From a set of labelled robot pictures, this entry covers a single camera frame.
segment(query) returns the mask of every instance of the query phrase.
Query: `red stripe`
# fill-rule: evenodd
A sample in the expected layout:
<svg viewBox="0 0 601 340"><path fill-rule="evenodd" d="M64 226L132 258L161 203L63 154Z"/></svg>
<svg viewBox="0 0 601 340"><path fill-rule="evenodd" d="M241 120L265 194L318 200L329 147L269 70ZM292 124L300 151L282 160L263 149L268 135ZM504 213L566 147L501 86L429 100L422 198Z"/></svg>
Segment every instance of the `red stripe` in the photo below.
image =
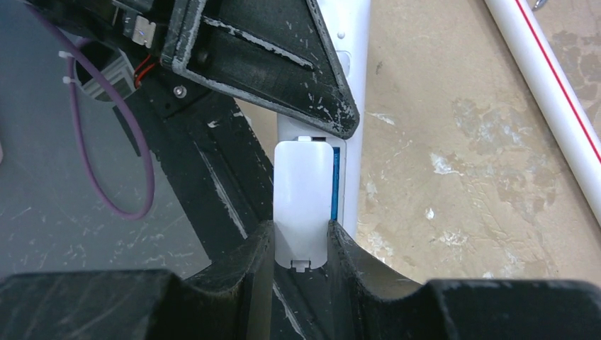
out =
<svg viewBox="0 0 601 340"><path fill-rule="evenodd" d="M599 160L599 163L601 163L601 154L599 153L599 150L597 150L597 148L595 147L595 143L592 142L592 138L590 137L588 131L586 130L586 127L584 126L584 123L583 123L582 119L580 118L580 115L578 115L578 112L576 111L576 107L574 106L574 103L572 102L572 99L570 98L570 96L568 96L568 92L566 91L566 88L563 86L563 83L559 79L559 76L557 75L557 71L555 70L555 67L553 67L553 64L551 63L551 60L549 59L549 56L547 55L545 49L543 48L543 45L541 44L539 36L534 31L534 28L532 27L532 23L528 19L528 16L526 15L526 12L524 11L524 8L522 7L522 3L520 2L520 0L515 0L515 3L519 7L519 10L522 12L522 15L524 16L524 20L528 24L528 27L530 28L530 32L532 32L532 35L534 36L534 39L536 39L537 44L539 45L539 48L541 49L541 52L543 53L543 56L545 57L546 63L551 68L551 71L553 72L553 75L555 76L555 79L557 80L557 83L559 84L559 87L561 87L561 91L563 92L563 95L568 100L568 103L570 104L570 107L572 108L572 112L574 113L574 116L576 116L576 119L578 120L578 123L580 124L580 127L583 129L583 132L584 132L584 134L586 136L586 139L588 140L588 142L590 144L590 147L592 147L592 150L597 155L597 159Z"/></svg>

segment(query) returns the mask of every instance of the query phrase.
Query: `white object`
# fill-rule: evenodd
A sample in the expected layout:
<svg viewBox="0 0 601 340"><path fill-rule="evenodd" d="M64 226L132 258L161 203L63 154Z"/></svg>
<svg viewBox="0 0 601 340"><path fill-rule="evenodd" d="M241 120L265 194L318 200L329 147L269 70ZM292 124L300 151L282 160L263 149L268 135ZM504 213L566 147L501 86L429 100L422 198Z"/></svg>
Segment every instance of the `white object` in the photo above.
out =
<svg viewBox="0 0 601 340"><path fill-rule="evenodd" d="M293 118L278 115L278 139L290 141L298 136L325 137L327 143L340 148L338 222L351 237L355 237L365 117L365 78L371 2L370 0L318 0L318 3L330 39L334 43L344 74L351 87L355 104L359 109L361 115L359 126L351 138L342 140Z"/></svg>
<svg viewBox="0 0 601 340"><path fill-rule="evenodd" d="M601 143L526 1L485 0L601 223Z"/></svg>
<svg viewBox="0 0 601 340"><path fill-rule="evenodd" d="M280 142L274 162L276 262L298 272L327 261L334 151L311 137Z"/></svg>

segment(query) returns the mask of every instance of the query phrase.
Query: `orange wire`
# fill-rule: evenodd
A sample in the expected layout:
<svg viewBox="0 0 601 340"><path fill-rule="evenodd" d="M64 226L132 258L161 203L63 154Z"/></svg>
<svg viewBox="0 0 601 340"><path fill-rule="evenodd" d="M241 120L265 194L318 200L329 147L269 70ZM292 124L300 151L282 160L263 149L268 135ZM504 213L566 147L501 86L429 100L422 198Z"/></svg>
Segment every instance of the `orange wire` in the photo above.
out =
<svg viewBox="0 0 601 340"><path fill-rule="evenodd" d="M142 78L146 75L146 73L150 72L151 69L154 69L155 66L157 66L157 63L154 62L152 63L149 67L146 67L145 69L143 69L140 74L135 78L135 88L139 88L140 87L140 82L142 81Z"/></svg>
<svg viewBox="0 0 601 340"><path fill-rule="evenodd" d="M148 55L148 57L146 57L146 59L144 59L134 70L133 70L133 74L137 74L138 71L140 71L140 69L142 68L142 66L144 66L144 64L146 64L146 62L148 62L148 60L150 60L150 55Z"/></svg>

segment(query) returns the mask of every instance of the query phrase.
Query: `blue battery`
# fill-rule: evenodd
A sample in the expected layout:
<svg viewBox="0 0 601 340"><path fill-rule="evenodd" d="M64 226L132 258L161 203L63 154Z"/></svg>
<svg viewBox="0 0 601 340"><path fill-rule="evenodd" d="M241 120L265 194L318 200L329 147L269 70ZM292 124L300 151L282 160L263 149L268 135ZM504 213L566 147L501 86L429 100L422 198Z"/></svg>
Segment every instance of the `blue battery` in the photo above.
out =
<svg viewBox="0 0 601 340"><path fill-rule="evenodd" d="M338 220L338 190L340 187L340 148L334 147L334 174L332 178L332 214L331 220Z"/></svg>

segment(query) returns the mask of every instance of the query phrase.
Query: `gray floor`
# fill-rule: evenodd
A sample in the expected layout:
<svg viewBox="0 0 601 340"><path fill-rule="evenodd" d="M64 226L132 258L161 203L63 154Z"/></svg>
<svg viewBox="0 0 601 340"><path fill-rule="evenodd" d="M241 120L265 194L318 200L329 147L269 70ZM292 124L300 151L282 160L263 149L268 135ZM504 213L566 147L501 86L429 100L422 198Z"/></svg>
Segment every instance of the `gray floor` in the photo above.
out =
<svg viewBox="0 0 601 340"><path fill-rule="evenodd" d="M169 268L209 263L155 162L151 213L128 222L92 191L76 150L60 46L19 1L0 1L0 276L32 271ZM119 206L144 199L142 162L111 106L82 99L88 150Z"/></svg>

